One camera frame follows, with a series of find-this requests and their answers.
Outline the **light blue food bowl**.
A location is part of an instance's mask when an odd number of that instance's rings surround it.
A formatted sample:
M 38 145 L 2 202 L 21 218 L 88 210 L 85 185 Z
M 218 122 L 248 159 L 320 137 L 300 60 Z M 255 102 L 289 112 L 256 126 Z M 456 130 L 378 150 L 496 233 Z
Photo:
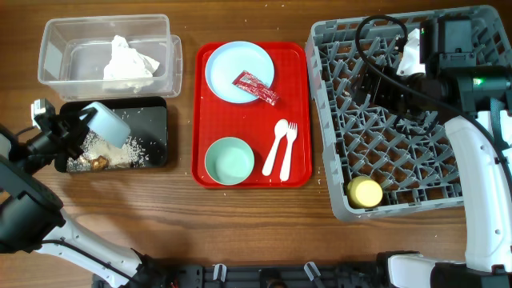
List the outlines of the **light blue food bowl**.
M 87 126 L 112 146 L 122 148 L 130 136 L 129 125 L 100 102 L 92 102 L 82 111 L 90 109 L 95 109 L 96 114 L 88 121 Z

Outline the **white napkin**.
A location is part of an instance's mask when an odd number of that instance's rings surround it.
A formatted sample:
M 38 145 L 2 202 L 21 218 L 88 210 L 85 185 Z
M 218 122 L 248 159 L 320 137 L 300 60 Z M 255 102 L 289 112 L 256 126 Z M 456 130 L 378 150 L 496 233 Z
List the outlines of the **white napkin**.
M 152 78 L 160 62 L 139 53 L 126 39 L 115 35 L 111 42 L 111 60 L 103 70 L 104 80 Z

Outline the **yellow plastic cup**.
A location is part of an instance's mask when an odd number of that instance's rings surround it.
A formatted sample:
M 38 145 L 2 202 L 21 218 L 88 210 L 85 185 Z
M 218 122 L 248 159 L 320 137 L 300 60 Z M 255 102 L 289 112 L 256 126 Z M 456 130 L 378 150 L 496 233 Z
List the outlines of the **yellow plastic cup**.
M 381 202 L 383 190 L 372 178 L 357 176 L 347 185 L 347 196 L 353 207 L 371 208 Z

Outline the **red sauce packet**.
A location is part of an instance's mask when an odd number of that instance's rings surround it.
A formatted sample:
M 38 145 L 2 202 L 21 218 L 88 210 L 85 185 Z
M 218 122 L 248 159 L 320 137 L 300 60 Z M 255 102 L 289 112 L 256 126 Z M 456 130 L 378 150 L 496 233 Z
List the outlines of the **red sauce packet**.
M 246 70 L 241 72 L 240 75 L 233 80 L 232 84 L 272 106 L 278 101 L 276 92 L 272 91 L 265 83 Z

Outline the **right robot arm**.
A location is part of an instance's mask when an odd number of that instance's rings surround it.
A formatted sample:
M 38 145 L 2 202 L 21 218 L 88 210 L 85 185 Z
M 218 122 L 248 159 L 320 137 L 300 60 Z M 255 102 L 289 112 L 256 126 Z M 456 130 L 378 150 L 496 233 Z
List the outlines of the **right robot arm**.
M 354 100 L 403 118 L 436 110 L 458 165 L 466 214 L 464 262 L 415 252 L 378 260 L 392 287 L 508 287 L 511 284 L 511 70 L 484 66 L 468 17 L 442 16 L 419 27 L 424 74 L 397 75 L 368 62 Z

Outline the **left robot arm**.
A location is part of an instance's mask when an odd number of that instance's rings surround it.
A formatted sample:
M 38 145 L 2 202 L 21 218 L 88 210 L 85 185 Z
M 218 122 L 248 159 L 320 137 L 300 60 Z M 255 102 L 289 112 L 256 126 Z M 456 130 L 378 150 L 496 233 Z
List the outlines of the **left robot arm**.
M 60 156 L 78 158 L 93 131 L 120 147 L 129 126 L 99 102 L 67 114 L 48 108 L 34 116 L 39 134 L 25 143 L 1 129 L 1 252 L 49 254 L 72 262 L 111 287 L 167 287 L 167 272 L 150 256 L 116 245 L 77 223 L 61 199 L 34 174 Z

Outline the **grey dishwasher rack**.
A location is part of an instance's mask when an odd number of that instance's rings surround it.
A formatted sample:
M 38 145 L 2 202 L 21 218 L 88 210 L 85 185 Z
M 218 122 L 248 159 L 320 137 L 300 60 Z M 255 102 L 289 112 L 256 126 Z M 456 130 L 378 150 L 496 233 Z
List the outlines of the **grey dishwasher rack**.
M 397 72 L 400 36 L 419 29 L 422 21 L 467 16 L 474 51 L 484 65 L 511 63 L 511 47 L 498 12 L 492 6 L 468 6 L 394 14 L 390 21 L 364 24 L 360 18 L 316 22 L 306 43 L 310 92 L 322 133 L 322 159 L 334 216 L 343 221 L 402 216 L 461 206 L 456 160 L 444 128 L 425 113 L 419 122 L 400 119 L 388 110 L 353 100 L 355 82 L 366 63 L 361 54 Z M 356 208 L 347 185 L 357 176 L 375 180 L 381 202 Z

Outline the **food scraps and rice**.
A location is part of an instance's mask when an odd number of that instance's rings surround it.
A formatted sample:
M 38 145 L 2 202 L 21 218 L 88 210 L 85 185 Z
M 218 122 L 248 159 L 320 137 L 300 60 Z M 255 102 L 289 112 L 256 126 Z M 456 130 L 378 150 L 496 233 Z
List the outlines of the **food scraps and rice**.
M 144 167 L 150 156 L 141 139 L 129 136 L 122 148 L 112 146 L 89 127 L 81 148 L 83 154 L 66 161 L 66 172 L 87 172 Z

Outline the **black plastic tray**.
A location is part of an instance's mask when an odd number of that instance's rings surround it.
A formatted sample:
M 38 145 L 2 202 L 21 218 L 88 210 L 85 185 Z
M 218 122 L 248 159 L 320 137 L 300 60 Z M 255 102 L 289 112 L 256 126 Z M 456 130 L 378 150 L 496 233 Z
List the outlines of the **black plastic tray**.
M 164 166 L 167 162 L 167 105 L 161 97 L 120 98 L 104 100 L 103 105 L 111 109 L 117 116 L 129 125 L 130 136 L 141 139 L 150 160 L 144 167 L 153 168 Z M 61 173 L 66 172 L 66 161 L 60 158 L 54 162 L 54 167 Z

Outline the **clear plastic bin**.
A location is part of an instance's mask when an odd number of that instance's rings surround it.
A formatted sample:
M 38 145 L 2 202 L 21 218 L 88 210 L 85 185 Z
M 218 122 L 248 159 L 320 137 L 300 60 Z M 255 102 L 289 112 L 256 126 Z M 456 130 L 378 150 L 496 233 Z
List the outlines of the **clear plastic bin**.
M 38 80 L 67 101 L 173 98 L 182 89 L 182 44 L 164 14 L 51 19 Z

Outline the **white plastic fork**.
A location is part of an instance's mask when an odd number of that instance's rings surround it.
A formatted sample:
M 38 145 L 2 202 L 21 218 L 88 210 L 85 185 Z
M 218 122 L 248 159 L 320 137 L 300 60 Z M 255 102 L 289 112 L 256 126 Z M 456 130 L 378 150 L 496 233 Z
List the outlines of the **white plastic fork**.
M 288 181 L 289 177 L 290 177 L 293 144 L 294 144 L 297 136 L 298 136 L 298 124 L 295 122 L 291 122 L 288 126 L 288 130 L 286 133 L 287 146 L 286 146 L 286 152 L 285 152 L 283 163 L 282 163 L 282 168 L 280 170 L 280 175 L 279 175 L 280 180 L 283 182 Z

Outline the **white plastic spoon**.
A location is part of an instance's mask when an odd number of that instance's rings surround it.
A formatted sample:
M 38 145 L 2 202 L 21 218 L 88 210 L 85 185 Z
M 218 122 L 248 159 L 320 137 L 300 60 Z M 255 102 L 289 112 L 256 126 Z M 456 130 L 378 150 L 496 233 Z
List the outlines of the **white plastic spoon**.
M 274 162 L 278 152 L 278 146 L 281 139 L 286 135 L 288 130 L 288 121 L 286 119 L 280 119 L 274 126 L 274 141 L 270 152 L 268 153 L 265 163 L 262 168 L 262 174 L 264 176 L 270 176 L 274 167 Z

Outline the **red serving tray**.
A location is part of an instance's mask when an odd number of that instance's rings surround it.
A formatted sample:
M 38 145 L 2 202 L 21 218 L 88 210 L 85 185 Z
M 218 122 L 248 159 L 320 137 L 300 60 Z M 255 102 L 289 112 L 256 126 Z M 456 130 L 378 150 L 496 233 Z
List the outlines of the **red serving tray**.
M 238 189 L 295 188 L 304 185 L 312 173 L 312 147 L 310 136 L 310 99 L 307 79 L 306 55 L 303 48 L 293 42 L 260 42 L 272 59 L 275 68 L 271 84 L 279 96 L 275 106 L 256 100 L 247 104 L 233 104 L 221 100 L 207 86 L 205 68 L 212 53 L 221 46 L 211 42 L 202 46 L 196 57 L 194 92 L 194 128 L 191 147 L 191 174 L 205 188 L 221 189 L 205 168 L 205 156 L 212 143 L 224 137 L 245 141 L 254 152 L 253 172 Z M 277 159 L 270 176 L 262 168 L 274 141 L 274 126 L 280 119 L 298 124 L 298 136 L 291 155 L 290 178 L 279 178 L 286 141 L 281 141 Z

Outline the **mint green bowl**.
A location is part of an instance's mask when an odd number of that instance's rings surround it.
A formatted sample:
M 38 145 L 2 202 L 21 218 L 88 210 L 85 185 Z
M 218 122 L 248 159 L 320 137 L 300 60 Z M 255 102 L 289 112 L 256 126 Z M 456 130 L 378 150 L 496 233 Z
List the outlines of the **mint green bowl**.
M 224 137 L 213 142 L 206 151 L 204 166 L 217 184 L 235 186 L 251 175 L 255 164 L 254 152 L 240 138 Z

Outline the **light blue plate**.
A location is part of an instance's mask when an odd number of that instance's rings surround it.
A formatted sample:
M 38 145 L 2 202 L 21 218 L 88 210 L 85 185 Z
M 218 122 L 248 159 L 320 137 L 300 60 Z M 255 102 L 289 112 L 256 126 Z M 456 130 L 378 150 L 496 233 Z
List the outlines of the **light blue plate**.
M 234 104 L 258 98 L 237 88 L 233 81 L 247 71 L 267 86 L 274 80 L 274 63 L 269 54 L 252 42 L 228 42 L 217 48 L 206 62 L 205 79 L 210 90 L 221 100 Z

